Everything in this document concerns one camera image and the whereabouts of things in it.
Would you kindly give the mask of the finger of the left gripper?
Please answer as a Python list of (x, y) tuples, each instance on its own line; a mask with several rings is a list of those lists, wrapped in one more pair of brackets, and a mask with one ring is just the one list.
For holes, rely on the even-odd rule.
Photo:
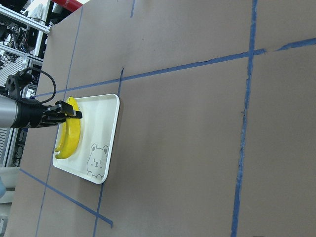
[(43, 119), (43, 126), (56, 126), (60, 123), (64, 123), (66, 118), (45, 117)]
[(75, 110), (72, 105), (64, 101), (57, 101), (50, 108), (50, 113), (57, 118), (82, 118), (82, 113), (79, 110)]

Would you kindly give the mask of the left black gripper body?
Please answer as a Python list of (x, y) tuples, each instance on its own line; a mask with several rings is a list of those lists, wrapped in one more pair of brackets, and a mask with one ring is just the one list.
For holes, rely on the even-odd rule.
[(17, 117), (16, 128), (40, 128), (53, 126), (53, 122), (46, 120), (45, 112), (51, 106), (45, 106), (30, 99), (16, 99)]

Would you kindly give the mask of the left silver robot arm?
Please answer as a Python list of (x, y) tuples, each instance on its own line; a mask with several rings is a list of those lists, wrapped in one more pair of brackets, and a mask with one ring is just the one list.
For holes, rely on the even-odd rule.
[(23, 99), (17, 101), (6, 96), (0, 97), (1, 128), (41, 128), (56, 126), (67, 119), (80, 121), (82, 113), (64, 101), (57, 101), (53, 106), (31, 103)]

